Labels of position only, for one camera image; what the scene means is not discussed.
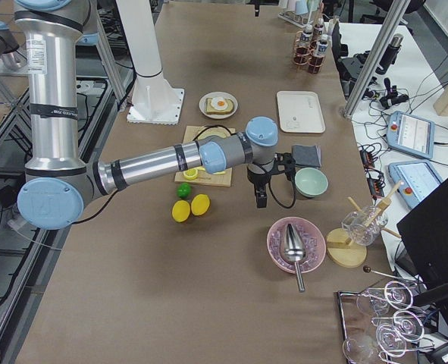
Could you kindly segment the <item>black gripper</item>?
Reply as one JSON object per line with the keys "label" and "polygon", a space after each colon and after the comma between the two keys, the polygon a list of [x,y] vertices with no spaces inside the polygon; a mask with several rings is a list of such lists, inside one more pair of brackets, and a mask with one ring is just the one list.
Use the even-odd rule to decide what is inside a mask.
{"label": "black gripper", "polygon": [[291,153],[285,152],[275,155],[274,174],[285,174],[287,180],[295,180],[296,162]]}

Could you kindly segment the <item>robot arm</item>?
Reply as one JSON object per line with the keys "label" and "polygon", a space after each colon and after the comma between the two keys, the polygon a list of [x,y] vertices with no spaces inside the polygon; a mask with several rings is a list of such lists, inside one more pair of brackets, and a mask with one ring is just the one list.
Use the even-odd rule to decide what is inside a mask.
{"label": "robot arm", "polygon": [[246,165],[256,204],[265,207],[266,186],[277,174],[293,180],[289,153],[278,153],[276,123],[255,117],[243,132],[208,136],[109,163],[84,162],[78,152],[76,44],[96,22],[91,1],[17,1],[16,24],[26,37],[33,155],[17,207],[23,218],[46,230],[76,224],[101,196],[166,174],[203,167],[215,174]]}

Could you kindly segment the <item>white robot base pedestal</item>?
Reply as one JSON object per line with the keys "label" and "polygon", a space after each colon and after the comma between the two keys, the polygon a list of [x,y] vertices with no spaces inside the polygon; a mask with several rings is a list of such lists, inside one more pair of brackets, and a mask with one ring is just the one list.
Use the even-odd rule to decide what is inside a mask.
{"label": "white robot base pedestal", "polygon": [[184,90],[173,88],[164,77],[149,2],[122,0],[117,2],[117,8],[136,72],[127,120],[131,123],[177,124]]}

